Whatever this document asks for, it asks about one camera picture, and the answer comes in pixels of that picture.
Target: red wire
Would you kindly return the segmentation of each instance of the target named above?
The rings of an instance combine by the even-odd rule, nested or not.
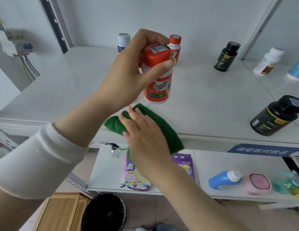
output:
[[[26,63],[28,64],[28,66],[32,69],[32,71],[39,77],[39,75],[36,73],[36,71],[32,68],[32,66],[28,63],[28,59],[27,59],[27,56],[25,55],[25,60],[26,60]]]

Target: blue sign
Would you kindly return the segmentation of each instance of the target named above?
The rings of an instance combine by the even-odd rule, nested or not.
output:
[[[228,152],[248,154],[248,155],[269,155],[269,156],[299,158],[298,147],[279,147],[279,146],[241,143],[232,147]]]

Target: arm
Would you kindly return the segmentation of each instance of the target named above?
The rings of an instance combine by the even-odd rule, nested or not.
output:
[[[139,172],[161,190],[191,231],[249,231],[220,204],[210,198],[187,172],[172,160],[158,125],[139,109],[128,108],[132,120],[119,115],[127,128],[130,157]]]
[[[18,230],[82,161],[104,121],[173,67],[166,61],[142,75],[138,69],[143,48],[169,42],[159,33],[138,31],[94,94],[0,159],[0,230]]]

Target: green scouring pad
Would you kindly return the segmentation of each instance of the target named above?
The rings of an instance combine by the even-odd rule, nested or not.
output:
[[[150,109],[148,109],[147,107],[145,107],[140,103],[137,104],[135,107],[133,107],[133,110],[135,108],[139,108],[144,115],[148,115],[151,119],[153,119],[157,123],[157,125],[159,126],[159,128],[161,129],[163,135],[167,140],[171,155],[184,149],[184,145],[180,140],[180,138],[177,136],[177,134],[172,129],[172,127],[162,117],[158,116],[156,113],[154,113],[153,111],[151,111]],[[127,111],[123,111],[122,114],[126,118],[131,119]],[[124,125],[120,122],[118,116],[110,117],[108,120],[105,121],[104,125],[110,131],[115,132],[119,135],[123,135],[123,132],[127,131]],[[127,151],[127,155],[128,158],[130,159],[129,149]]]

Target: white sleeve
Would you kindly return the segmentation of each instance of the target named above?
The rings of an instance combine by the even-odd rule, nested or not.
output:
[[[47,198],[83,160],[87,150],[47,124],[0,159],[0,189],[19,198]]]

